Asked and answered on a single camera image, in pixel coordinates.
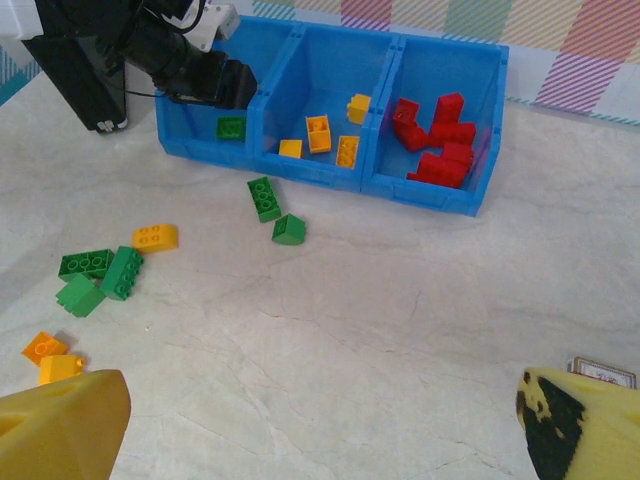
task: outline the lego stud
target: lego stud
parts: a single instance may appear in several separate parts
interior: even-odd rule
[[[43,342],[36,345],[34,351],[36,352],[36,355],[43,356],[45,353],[47,353],[47,350],[49,350],[49,346]]]

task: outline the plaid fabric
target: plaid fabric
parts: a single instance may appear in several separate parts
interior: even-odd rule
[[[19,42],[0,43],[0,105],[40,73],[40,67]]]
[[[639,0],[233,3],[244,15],[507,44],[510,100],[640,126]],[[2,67],[0,84],[19,75]]]

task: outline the black cable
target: black cable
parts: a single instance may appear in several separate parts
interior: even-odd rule
[[[104,74],[104,72],[101,72],[99,70],[96,70],[96,71],[102,77],[102,79],[104,80],[104,83],[106,83],[108,86],[110,86],[111,88],[115,88],[116,90],[119,90],[121,92],[128,93],[129,95],[135,95],[137,97],[145,97],[145,98],[164,98],[169,95],[167,93],[163,93],[162,95],[152,95],[150,93],[134,92],[133,90],[127,90],[126,88],[118,87],[117,85],[114,85],[113,83],[111,83],[108,80],[108,77]]]

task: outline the white mount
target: white mount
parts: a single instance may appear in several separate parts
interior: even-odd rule
[[[182,20],[174,17],[167,19],[167,21],[179,28],[191,26],[198,14],[199,3],[199,0],[194,0]],[[207,0],[200,23],[185,37],[197,49],[209,52],[213,48],[215,40],[228,40],[239,25],[240,16],[236,7],[233,5],[216,5],[214,0]]]
[[[34,0],[0,0],[0,38],[30,40],[43,33]]]

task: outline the bin compartment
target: bin compartment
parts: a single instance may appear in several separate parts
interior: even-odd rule
[[[254,168],[256,105],[268,92],[273,74],[284,58],[283,51],[299,24],[256,17],[242,19],[235,34],[216,41],[214,50],[249,65],[258,81],[258,93],[247,110],[223,110],[205,105],[156,101],[158,134],[165,150],[172,155],[235,168]],[[225,139],[216,135],[218,120],[231,117],[246,121],[245,138]]]
[[[357,94],[366,95],[371,97],[369,114],[375,112],[399,39],[394,34],[307,25],[264,99],[257,132],[260,171],[359,191],[368,130],[349,121],[348,105]],[[309,134],[313,125],[318,131]],[[342,136],[360,137],[353,168],[336,165]],[[281,140],[295,139],[303,140],[303,158],[278,154]],[[320,153],[311,153],[310,140]]]
[[[415,36],[398,46],[382,95],[383,113],[370,119],[372,133],[362,192],[441,211],[476,215],[500,150],[508,49]],[[477,134],[474,163],[460,189],[407,180],[425,151],[410,153],[398,141],[392,117],[403,98],[419,104],[417,123],[429,132],[438,98],[464,97],[461,123],[472,122]]]

